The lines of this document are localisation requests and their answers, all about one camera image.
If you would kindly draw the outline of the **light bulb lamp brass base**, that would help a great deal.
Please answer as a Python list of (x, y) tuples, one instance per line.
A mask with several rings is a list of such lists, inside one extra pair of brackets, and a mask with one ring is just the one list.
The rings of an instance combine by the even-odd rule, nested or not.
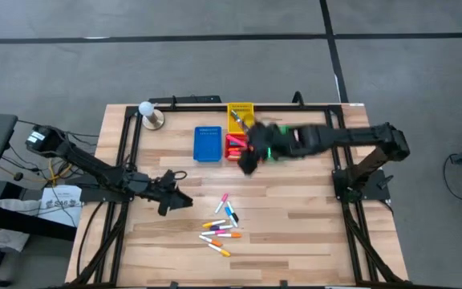
[(165, 122), (164, 114), (155, 108), (155, 105), (144, 101), (140, 103), (138, 111), (142, 116), (142, 125), (148, 130), (158, 130)]

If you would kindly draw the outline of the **blue plastic basket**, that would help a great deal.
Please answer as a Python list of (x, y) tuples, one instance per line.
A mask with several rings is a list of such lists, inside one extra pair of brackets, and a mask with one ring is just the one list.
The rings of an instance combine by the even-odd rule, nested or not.
[(198, 162), (218, 162), (222, 156), (220, 126), (199, 126), (194, 130), (193, 159)]

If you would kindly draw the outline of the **white plastic bag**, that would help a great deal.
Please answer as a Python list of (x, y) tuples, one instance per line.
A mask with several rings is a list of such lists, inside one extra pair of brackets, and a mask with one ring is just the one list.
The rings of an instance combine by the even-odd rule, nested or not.
[[(36, 216), (41, 206), (40, 200), (2, 199), (0, 208)], [(0, 229), (0, 248), (21, 252), (26, 245), (29, 234), (14, 230)]]

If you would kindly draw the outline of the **red plastic basket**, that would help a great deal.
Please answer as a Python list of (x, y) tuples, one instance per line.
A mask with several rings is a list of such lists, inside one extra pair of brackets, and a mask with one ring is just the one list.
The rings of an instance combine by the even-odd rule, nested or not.
[(234, 154), (234, 153), (236, 153), (236, 154), (240, 153), (240, 154), (241, 154), (242, 151), (241, 151), (241, 152), (231, 152), (231, 153), (230, 153), (230, 152), (227, 151), (227, 149), (230, 148), (230, 147), (241, 147), (241, 146), (239, 146), (239, 145), (237, 145), (236, 143), (233, 143), (233, 142), (230, 142), (229, 140), (227, 140), (227, 139), (226, 139), (226, 136), (227, 136), (227, 135), (234, 136), (234, 137), (236, 137), (237, 139), (243, 140), (243, 141), (246, 142), (246, 143), (247, 143), (247, 141), (248, 141), (248, 137), (247, 137), (245, 134), (232, 134), (232, 133), (228, 133), (228, 134), (225, 135), (225, 150), (224, 150), (224, 157), (225, 157), (228, 161), (238, 161), (238, 160), (230, 160), (230, 159), (228, 159), (228, 155), (229, 155), (229, 154)]

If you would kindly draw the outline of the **yellow plastic basket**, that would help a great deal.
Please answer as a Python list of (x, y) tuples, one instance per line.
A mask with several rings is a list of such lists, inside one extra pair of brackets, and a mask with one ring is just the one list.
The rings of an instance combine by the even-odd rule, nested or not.
[(235, 122), (230, 112), (234, 110), (240, 118), (243, 119), (247, 125), (254, 124), (254, 106), (253, 103), (228, 103), (227, 114), (228, 114), (228, 132), (243, 134), (244, 132)]

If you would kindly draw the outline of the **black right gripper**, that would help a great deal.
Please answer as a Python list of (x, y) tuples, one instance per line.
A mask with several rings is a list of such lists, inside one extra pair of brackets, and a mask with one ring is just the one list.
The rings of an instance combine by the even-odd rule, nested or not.
[(241, 152), (238, 166), (245, 175), (251, 175), (256, 170), (259, 161), (294, 156), (292, 152), (294, 131), (288, 126), (289, 132), (281, 134), (279, 126), (260, 122), (244, 125), (245, 134), (249, 134), (249, 150)]

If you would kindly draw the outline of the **black power strip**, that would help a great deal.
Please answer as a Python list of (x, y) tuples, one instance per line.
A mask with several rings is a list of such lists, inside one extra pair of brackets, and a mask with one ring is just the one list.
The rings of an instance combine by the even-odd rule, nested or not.
[(219, 104), (220, 96), (169, 96), (160, 98), (150, 98), (152, 104)]

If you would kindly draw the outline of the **black aluminium table frame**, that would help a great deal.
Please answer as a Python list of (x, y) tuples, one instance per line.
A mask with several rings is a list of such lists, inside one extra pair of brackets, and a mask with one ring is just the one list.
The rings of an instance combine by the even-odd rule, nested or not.
[[(107, 107), (95, 152), (112, 166), (150, 178), (167, 170), (193, 199), (191, 207), (158, 214), (159, 203), (134, 197), (117, 204), (97, 201), (83, 207), (67, 271), (69, 288), (143, 287), (248, 289), (356, 286), (406, 287), (409, 282), (391, 213), (368, 199), (386, 185), (383, 166), (371, 174), (356, 202), (341, 201), (333, 173), (360, 163), (375, 148), (346, 146), (301, 159), (260, 161), (245, 175), (224, 157), (227, 104), (162, 104), (165, 123), (150, 131), (135, 107)], [(330, 128), (371, 127), (363, 106), (353, 104), (260, 104), (254, 124), (320, 124)], [(218, 162), (193, 159), (194, 130), (220, 126)], [(225, 219), (227, 202), (239, 218), (241, 238), (220, 238), (224, 257), (198, 236), (206, 222)]]

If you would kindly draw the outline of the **white paper sheet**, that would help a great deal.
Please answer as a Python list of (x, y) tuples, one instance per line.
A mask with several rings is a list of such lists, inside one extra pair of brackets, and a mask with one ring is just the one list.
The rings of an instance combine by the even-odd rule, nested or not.
[(38, 217), (77, 228), (83, 203), (82, 190), (74, 185), (57, 185), (45, 188)]

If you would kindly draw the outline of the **thin green Expo marker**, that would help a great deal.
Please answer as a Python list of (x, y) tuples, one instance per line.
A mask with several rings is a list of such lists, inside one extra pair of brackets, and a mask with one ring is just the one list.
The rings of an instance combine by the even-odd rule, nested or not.
[(239, 115), (234, 110), (232, 110), (230, 114), (234, 118), (238, 126), (241, 128), (241, 130), (244, 132), (247, 132), (249, 127), (244, 123), (243, 119), (240, 118)]

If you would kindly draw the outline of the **white marker teal cap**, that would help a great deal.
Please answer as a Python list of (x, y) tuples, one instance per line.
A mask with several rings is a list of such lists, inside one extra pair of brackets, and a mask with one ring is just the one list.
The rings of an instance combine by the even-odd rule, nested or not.
[(225, 207), (225, 212), (226, 212), (227, 216), (229, 217), (229, 219), (230, 219), (231, 223), (233, 224), (233, 226), (238, 228), (238, 224), (237, 224), (236, 220), (234, 219), (233, 214), (231, 213), (229, 207)]

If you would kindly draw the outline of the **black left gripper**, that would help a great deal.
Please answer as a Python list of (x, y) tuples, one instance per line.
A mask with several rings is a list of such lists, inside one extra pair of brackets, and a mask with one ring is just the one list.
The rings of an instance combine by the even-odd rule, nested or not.
[(165, 216), (169, 207), (190, 207), (193, 199), (184, 194), (177, 188), (176, 174), (172, 170), (167, 170), (162, 177), (151, 179), (146, 189), (146, 198), (159, 201), (162, 197), (171, 196), (169, 200), (163, 200), (158, 207), (158, 214)]

